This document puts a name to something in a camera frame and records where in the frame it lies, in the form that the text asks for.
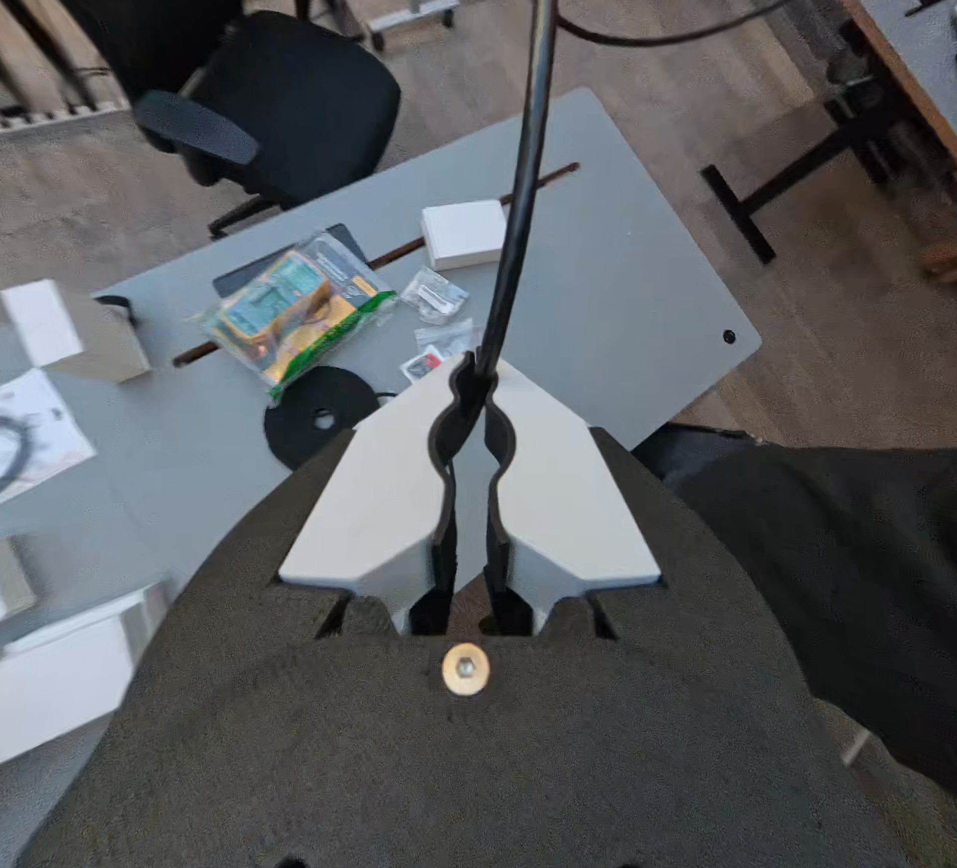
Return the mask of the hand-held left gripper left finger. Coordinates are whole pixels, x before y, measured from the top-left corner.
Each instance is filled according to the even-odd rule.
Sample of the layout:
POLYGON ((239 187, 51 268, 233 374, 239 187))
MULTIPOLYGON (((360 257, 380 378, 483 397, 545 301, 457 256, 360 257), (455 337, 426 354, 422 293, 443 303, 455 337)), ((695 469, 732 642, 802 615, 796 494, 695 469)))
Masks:
POLYGON ((278 571, 381 602, 397 630, 445 635, 458 571, 453 460, 480 409, 467 350, 347 434, 278 571))

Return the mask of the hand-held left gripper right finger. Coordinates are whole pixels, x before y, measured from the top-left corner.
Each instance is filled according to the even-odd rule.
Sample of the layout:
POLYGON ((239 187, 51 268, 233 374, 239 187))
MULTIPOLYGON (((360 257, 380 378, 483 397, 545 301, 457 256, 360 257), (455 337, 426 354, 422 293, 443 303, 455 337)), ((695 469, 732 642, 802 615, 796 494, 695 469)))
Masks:
POLYGON ((500 361, 485 402, 484 577, 501 635, 536 635, 554 606, 650 587, 661 569, 587 422, 500 361))

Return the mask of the grey desk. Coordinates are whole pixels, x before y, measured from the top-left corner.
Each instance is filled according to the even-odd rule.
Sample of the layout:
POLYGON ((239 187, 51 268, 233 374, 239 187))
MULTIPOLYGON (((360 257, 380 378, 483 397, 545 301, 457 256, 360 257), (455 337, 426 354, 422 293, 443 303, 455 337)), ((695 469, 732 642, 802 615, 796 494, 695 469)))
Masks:
POLYGON ((956 156, 955 0, 841 0, 881 61, 956 156))
MULTIPOLYGON (((520 118, 492 125, 104 290, 131 300, 152 371, 120 386, 52 381, 95 449, 2 504, 39 605, 2 643, 164 582, 185 587, 288 476, 270 453, 257 377, 202 342, 213 281, 344 224, 369 258, 421 231, 422 210, 511 190, 520 118)), ((503 359, 627 449, 733 372, 761 337, 592 91, 549 110, 541 190, 503 359)))

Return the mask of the black metal desk foot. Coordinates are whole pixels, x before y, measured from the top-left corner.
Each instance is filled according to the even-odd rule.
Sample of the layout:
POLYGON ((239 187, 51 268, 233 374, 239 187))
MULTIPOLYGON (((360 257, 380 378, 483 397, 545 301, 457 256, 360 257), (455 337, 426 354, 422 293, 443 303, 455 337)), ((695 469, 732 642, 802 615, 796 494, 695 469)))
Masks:
POLYGON ((887 133, 905 116, 903 107, 883 104, 859 116, 833 117, 835 127, 831 133, 745 197, 736 195, 715 165, 703 168, 700 175, 750 251, 760 264, 768 266, 776 259, 776 251, 753 216, 845 152, 855 157, 873 184, 884 188, 891 180, 891 169, 876 146, 886 141, 887 133))

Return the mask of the black hook-and-loop tape roll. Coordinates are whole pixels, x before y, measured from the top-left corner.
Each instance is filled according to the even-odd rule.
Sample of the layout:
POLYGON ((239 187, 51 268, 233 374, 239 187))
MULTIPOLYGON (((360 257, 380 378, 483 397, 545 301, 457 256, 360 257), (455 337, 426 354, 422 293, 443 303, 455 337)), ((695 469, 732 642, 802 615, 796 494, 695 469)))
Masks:
POLYGON ((282 466, 296 471, 378 407, 380 395, 356 373, 318 366, 266 409, 263 429, 268 448, 282 466))

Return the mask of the person's dark pants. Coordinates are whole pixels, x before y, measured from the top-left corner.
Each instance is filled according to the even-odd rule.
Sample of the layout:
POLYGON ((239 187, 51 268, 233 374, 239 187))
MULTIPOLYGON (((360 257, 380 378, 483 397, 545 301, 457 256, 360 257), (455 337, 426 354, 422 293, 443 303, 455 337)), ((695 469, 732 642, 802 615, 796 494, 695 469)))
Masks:
POLYGON ((659 481, 675 488, 712 463, 759 444, 758 439, 739 430, 669 422, 631 453, 659 481))

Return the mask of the card with red connectors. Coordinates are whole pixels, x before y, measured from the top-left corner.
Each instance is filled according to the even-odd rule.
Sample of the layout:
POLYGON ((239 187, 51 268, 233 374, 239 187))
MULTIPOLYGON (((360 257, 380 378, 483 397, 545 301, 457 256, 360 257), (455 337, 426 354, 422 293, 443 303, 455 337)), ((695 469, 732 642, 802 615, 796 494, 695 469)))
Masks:
POLYGON ((401 364, 400 372, 410 384, 415 384, 436 371, 447 359, 447 354, 434 345, 428 345, 413 358, 401 364))

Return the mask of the clear plastic bag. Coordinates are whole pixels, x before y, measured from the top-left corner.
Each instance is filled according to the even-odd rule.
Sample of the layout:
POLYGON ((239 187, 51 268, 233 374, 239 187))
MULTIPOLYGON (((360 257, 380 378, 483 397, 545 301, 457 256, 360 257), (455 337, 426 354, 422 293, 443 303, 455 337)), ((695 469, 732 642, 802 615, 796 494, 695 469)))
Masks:
POLYGON ((461 313, 469 293, 422 265, 399 295, 406 306, 415 311, 420 320, 430 325, 448 324, 461 313))
POLYGON ((440 360, 475 350, 480 344, 482 327, 468 318, 441 326, 423 326, 413 331, 418 352, 429 352, 440 360))

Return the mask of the packaged yellow multimeter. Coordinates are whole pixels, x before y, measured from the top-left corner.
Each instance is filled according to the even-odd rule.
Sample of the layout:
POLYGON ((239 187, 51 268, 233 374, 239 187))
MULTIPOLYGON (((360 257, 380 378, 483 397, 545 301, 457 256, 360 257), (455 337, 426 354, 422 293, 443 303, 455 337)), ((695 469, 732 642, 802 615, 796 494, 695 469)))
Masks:
POLYGON ((305 373, 398 302, 341 240, 321 231, 272 258, 199 319, 203 333, 265 385, 273 404, 305 373))

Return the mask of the white cardboard box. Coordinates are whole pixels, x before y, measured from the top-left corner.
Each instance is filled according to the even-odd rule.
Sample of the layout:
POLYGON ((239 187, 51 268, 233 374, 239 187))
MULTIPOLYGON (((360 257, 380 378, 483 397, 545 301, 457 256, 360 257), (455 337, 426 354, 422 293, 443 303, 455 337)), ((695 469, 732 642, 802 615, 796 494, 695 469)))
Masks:
POLYGON ((427 207, 421 226, 429 264, 437 272, 499 262, 506 218, 498 199, 427 207))

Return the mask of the person's black shirt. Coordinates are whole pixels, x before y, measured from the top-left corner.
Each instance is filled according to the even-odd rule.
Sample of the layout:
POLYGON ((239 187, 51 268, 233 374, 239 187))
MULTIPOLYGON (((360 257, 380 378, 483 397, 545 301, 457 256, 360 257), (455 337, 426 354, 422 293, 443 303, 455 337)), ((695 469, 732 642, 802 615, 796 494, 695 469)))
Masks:
POLYGON ((766 443, 667 483, 759 589, 812 694, 955 794, 955 448, 766 443))

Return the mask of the white paper sheet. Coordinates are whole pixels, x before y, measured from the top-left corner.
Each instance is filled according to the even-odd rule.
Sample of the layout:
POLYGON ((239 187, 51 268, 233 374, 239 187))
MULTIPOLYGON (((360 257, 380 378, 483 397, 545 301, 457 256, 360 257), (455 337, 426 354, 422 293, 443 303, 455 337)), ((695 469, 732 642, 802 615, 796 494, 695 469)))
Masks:
POLYGON ((65 400, 40 369, 1 385, 1 502, 96 455, 65 400))

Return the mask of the large white box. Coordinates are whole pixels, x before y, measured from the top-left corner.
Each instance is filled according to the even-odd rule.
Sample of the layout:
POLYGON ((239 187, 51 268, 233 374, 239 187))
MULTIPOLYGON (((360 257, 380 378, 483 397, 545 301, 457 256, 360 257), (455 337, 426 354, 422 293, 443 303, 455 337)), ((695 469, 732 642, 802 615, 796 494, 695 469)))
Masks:
POLYGON ((4 645, 2 764, 114 712, 169 601, 162 580, 4 645))

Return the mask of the white and beige box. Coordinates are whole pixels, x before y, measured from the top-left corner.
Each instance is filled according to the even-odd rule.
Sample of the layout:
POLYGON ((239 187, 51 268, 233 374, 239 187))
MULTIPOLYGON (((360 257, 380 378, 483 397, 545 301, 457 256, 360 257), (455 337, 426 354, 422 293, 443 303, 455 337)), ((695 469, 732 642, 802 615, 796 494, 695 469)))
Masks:
POLYGON ((36 368, 111 385, 152 371, 126 297, 92 296, 45 279, 3 289, 1 300, 2 318, 36 368))

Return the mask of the black office chair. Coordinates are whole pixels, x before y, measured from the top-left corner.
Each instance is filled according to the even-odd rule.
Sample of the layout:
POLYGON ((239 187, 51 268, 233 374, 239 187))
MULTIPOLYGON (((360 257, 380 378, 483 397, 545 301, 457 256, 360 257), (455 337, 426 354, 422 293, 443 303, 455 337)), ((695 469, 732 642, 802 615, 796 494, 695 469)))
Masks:
POLYGON ((148 142, 203 187, 250 199, 210 236, 370 176, 401 89, 357 41, 244 0, 58 0, 106 62, 148 142))

